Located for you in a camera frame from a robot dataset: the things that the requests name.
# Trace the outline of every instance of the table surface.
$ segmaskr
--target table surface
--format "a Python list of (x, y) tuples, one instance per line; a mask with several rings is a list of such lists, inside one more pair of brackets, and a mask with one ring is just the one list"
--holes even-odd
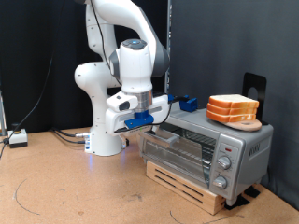
[(262, 186), (256, 199), (245, 196), (250, 204), (210, 215), (146, 177), (135, 137), (111, 157), (53, 133), (28, 134), (28, 143), (6, 147), (0, 161), (1, 223), (299, 223), (298, 211)]

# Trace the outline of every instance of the blue block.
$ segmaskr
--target blue block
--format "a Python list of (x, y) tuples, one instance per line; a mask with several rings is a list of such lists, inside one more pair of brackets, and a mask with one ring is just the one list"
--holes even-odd
[(175, 97), (172, 94), (168, 94), (168, 103), (173, 101)]
[(193, 98), (187, 102), (179, 101), (179, 107), (181, 110), (193, 112), (198, 108), (197, 98)]
[(141, 125), (151, 124), (153, 121), (153, 116), (150, 115), (149, 111), (147, 110), (141, 113), (135, 113), (134, 119), (128, 119), (124, 123), (129, 129), (132, 129)]

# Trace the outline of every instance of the bread slice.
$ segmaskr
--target bread slice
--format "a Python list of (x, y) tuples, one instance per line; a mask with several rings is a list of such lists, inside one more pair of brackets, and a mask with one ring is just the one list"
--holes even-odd
[(258, 101), (238, 94), (210, 96), (209, 103), (222, 108), (257, 108), (260, 104)]
[(257, 113), (257, 108), (221, 108), (212, 104), (207, 104), (206, 109), (219, 115), (242, 115)]
[(243, 114), (243, 115), (219, 115), (209, 110), (206, 111), (206, 116), (210, 119), (214, 119), (219, 122), (239, 122), (245, 120), (255, 120), (255, 114)]

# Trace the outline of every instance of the cable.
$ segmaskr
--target cable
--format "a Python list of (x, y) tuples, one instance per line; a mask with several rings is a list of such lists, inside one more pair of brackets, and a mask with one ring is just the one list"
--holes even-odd
[[(27, 120), (27, 118), (35, 111), (35, 109), (37, 108), (37, 106), (39, 105), (39, 102), (45, 92), (45, 89), (46, 89), (46, 86), (47, 86), (47, 83), (48, 83), (48, 79), (49, 79), (49, 76), (50, 76), (50, 69), (51, 69), (51, 66), (52, 66), (52, 62), (53, 62), (53, 57), (54, 57), (54, 54), (56, 52), (56, 41), (57, 41), (57, 37), (58, 37), (58, 34), (59, 34), (59, 28), (60, 28), (60, 24), (61, 24), (61, 18), (62, 18), (62, 15), (63, 15), (63, 11), (64, 11), (64, 5), (65, 5), (65, 0), (63, 2), (63, 5), (62, 5), (62, 8), (61, 8), (61, 11), (60, 11), (60, 16), (59, 16), (59, 21), (58, 21), (58, 28), (57, 28), (57, 31), (56, 31), (56, 35), (54, 37), (54, 50), (51, 54), (51, 58), (50, 58), (50, 65), (49, 65), (49, 69), (48, 69), (48, 73), (47, 73), (47, 76), (46, 76), (46, 80), (45, 80), (45, 83), (44, 83), (44, 87), (43, 87), (43, 90), (42, 92), (40, 93), (40, 96), (36, 102), (36, 105), (33, 107), (33, 109), (26, 115), (26, 117), (19, 123), (19, 125), (13, 130), (12, 134), (10, 135), (10, 137), (8, 138), (8, 141), (9, 139), (11, 138), (11, 136), (16, 132), (16, 130), (19, 129), (19, 127)], [(2, 150), (1, 150), (1, 154), (0, 154), (0, 160), (2, 158), (2, 155), (3, 155), (3, 151), (4, 151), (4, 148), (5, 146), (7, 145), (7, 141), (4, 143), (3, 147), (2, 147)]]
[(189, 99), (186, 98), (185, 96), (176, 96), (176, 98), (172, 101), (172, 103), (175, 103), (177, 101), (187, 102), (187, 101), (189, 101)]
[(5, 144), (9, 144), (9, 138), (4, 138), (2, 142), (0, 142), (0, 144), (5, 143)]
[(64, 133), (63, 131), (61, 131), (61, 130), (59, 130), (59, 129), (57, 129), (57, 128), (54, 128), (54, 127), (51, 127), (51, 130), (52, 130), (52, 131), (56, 131), (56, 132), (58, 132), (58, 133), (61, 133), (61, 134), (65, 135), (65, 136), (67, 136), (67, 137), (76, 137), (75, 134), (72, 134), (72, 133)]
[(66, 138), (63, 138), (61, 135), (59, 135), (56, 131), (52, 130), (54, 133), (56, 133), (59, 137), (61, 137), (62, 139), (64, 139), (66, 142), (69, 142), (69, 143), (74, 143), (74, 144), (85, 144), (85, 141), (77, 141), (77, 142), (73, 142), (73, 141), (70, 141)]
[(102, 48), (103, 48), (103, 52), (104, 52), (104, 57), (105, 57), (105, 60), (106, 60), (106, 63), (108, 65), (108, 68), (109, 70), (111, 70), (110, 68), (110, 64), (108, 63), (108, 60), (107, 60), (107, 56), (106, 56), (106, 53), (105, 53), (105, 48), (104, 48), (104, 38), (103, 38), (103, 33), (102, 33), (102, 30), (101, 30), (101, 26), (100, 26), (100, 23), (97, 19), (97, 16), (95, 14), (95, 10), (94, 10), (94, 6), (93, 6), (93, 0), (91, 0), (91, 3), (92, 3), (92, 8), (93, 8), (93, 14), (94, 14), (94, 17), (95, 17), (95, 20), (96, 20), (96, 23), (97, 23), (97, 26), (99, 27), (99, 30), (100, 30), (100, 34), (101, 34), (101, 37), (102, 37)]
[(166, 116), (166, 118), (164, 119), (164, 121), (160, 122), (160, 123), (153, 123), (153, 125), (161, 125), (163, 124), (164, 122), (167, 121), (168, 117), (169, 117), (169, 114), (170, 114), (170, 111), (171, 111), (171, 106), (172, 106), (172, 102), (170, 103), (170, 106), (169, 106), (169, 110), (168, 110), (168, 114)]

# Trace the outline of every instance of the silver toaster oven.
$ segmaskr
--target silver toaster oven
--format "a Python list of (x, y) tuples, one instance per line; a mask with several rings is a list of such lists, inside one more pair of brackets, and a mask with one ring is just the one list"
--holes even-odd
[(173, 104), (167, 122), (155, 132), (139, 135), (140, 155), (194, 184), (226, 198), (237, 196), (266, 174), (273, 127), (256, 132), (226, 127), (206, 117), (206, 110), (192, 113)]

